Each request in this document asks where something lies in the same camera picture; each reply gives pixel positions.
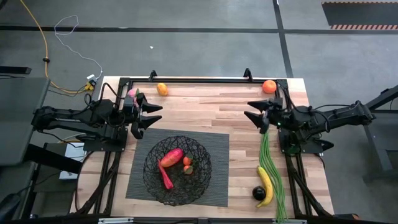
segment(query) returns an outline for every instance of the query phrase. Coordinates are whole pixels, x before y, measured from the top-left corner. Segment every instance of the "concrete floor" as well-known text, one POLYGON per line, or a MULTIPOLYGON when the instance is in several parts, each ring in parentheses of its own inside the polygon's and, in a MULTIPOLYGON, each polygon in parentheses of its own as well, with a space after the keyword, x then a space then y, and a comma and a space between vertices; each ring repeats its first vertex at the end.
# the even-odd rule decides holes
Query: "concrete floor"
MULTIPOLYGON (((25 1, 44 26, 77 14, 82 26, 277 27, 271 0, 25 1)), ((319 0, 280 0, 279 4, 286 29, 329 29, 319 0)), ((34 26, 17 0, 9 0, 0 13, 0 25, 10 24, 34 26)), ((69 52, 53 32, 45 34, 51 59, 49 75, 55 83, 77 89, 88 75, 98 74, 93 62, 69 52)), ((286 77, 278 34, 76 32, 63 39, 84 56, 95 58, 104 75, 149 75, 154 69, 158 75, 240 77, 249 67, 255 77, 286 77)), ((314 106, 355 100, 366 103, 397 84, 395 35, 287 35, 286 39, 294 77, 305 79, 314 106)), ((30 76, 42 77, 43 57, 39 32, 0 32, 1 65, 27 66, 33 69, 30 76)), ((48 93, 45 105, 82 108, 84 102, 83 96, 48 93)), ((71 135, 68 131, 54 133, 71 135)), ((343 127, 324 138, 335 143, 324 157, 335 213, 396 222, 397 181, 368 185, 362 181, 362 175, 377 165, 364 129, 343 127)), ((56 139, 37 133, 32 138, 34 144, 46 141, 56 139)))

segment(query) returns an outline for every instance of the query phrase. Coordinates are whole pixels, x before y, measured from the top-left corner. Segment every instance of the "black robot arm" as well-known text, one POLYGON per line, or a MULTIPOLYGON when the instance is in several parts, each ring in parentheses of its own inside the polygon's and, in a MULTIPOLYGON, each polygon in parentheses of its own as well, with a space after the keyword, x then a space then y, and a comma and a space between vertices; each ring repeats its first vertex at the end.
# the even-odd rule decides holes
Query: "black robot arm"
POLYGON ((123 150, 127 139, 126 126, 131 124, 130 132, 136 139, 142 139, 143 130, 161 119, 161 116, 143 116, 143 112, 151 113, 162 107, 147 102, 145 94, 138 93, 132 97, 128 94, 123 108, 115 105, 111 100, 85 101, 87 107, 83 110, 63 110, 44 106, 35 111, 32 125, 38 132, 55 128, 67 129, 86 133, 77 136, 85 143, 84 150, 117 151, 123 150))
POLYGON ((261 114, 244 112, 257 128, 260 128, 260 133, 265 134, 270 124, 277 126, 286 133, 285 138, 281 139, 283 140, 281 144, 294 149, 290 151, 293 153, 300 152, 300 145, 310 146, 310 140, 315 140, 315 144, 321 146, 323 151, 327 150, 333 147, 333 144, 320 140, 320 133, 344 125, 368 125, 375 118, 369 108, 360 101, 330 111, 318 111, 311 106, 294 106, 292 110, 287 111, 282 108, 282 98, 252 101, 248 104, 261 112, 261 114))

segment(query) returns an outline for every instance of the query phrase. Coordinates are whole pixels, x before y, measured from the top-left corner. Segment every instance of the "black wire basket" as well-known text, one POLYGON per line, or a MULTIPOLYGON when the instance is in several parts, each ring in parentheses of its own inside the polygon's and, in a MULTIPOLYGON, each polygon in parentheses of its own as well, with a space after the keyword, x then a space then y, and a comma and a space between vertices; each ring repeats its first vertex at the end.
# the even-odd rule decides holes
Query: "black wire basket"
POLYGON ((186 205, 200 198, 211 179, 210 154, 199 142, 185 136, 174 136, 158 142, 148 153, 144 163, 144 184, 148 192, 157 201, 165 205, 186 205), (187 175, 183 171, 181 158, 165 171, 173 183, 173 188, 165 188, 158 159, 162 159, 169 151, 179 147, 183 157, 192 155, 193 173, 187 175))

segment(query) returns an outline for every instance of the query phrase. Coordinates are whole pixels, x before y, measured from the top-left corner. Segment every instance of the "red sweet potato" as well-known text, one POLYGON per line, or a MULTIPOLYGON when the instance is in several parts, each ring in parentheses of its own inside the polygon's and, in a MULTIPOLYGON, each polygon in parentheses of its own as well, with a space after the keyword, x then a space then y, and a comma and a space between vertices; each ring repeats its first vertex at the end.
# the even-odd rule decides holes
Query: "red sweet potato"
POLYGON ((162 173, 163 183, 164 183, 166 189, 167 190, 168 189, 172 189, 174 187, 172 181, 169 179, 169 177, 168 177, 166 171, 164 170, 164 168, 160 165, 160 160, 157 160, 157 162, 159 164, 160 173, 162 173))
POLYGON ((162 167, 170 167, 176 164, 182 158, 182 149, 175 148, 168 152, 166 156, 163 157, 160 164, 162 167))

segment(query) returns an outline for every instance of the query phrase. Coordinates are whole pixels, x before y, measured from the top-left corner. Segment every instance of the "orange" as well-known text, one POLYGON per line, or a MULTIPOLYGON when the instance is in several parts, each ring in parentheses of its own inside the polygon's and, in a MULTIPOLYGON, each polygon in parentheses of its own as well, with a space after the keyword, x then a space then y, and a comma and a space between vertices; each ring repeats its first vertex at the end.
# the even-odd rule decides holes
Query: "orange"
POLYGON ((272 80, 267 80, 262 84, 262 90, 267 94, 275 93, 276 83, 272 80))
POLYGON ((184 167, 184 173, 185 173, 185 174, 190 175, 190 174, 192 174, 192 172, 193 172, 192 166, 185 166, 185 167, 184 167))
POLYGON ((167 96, 168 91, 166 84, 159 83, 157 84, 156 89, 160 96, 167 96))
POLYGON ((184 157, 184 159, 182 160, 182 162, 184 163, 184 165, 190 165, 191 164, 191 159, 188 158, 187 156, 184 157))

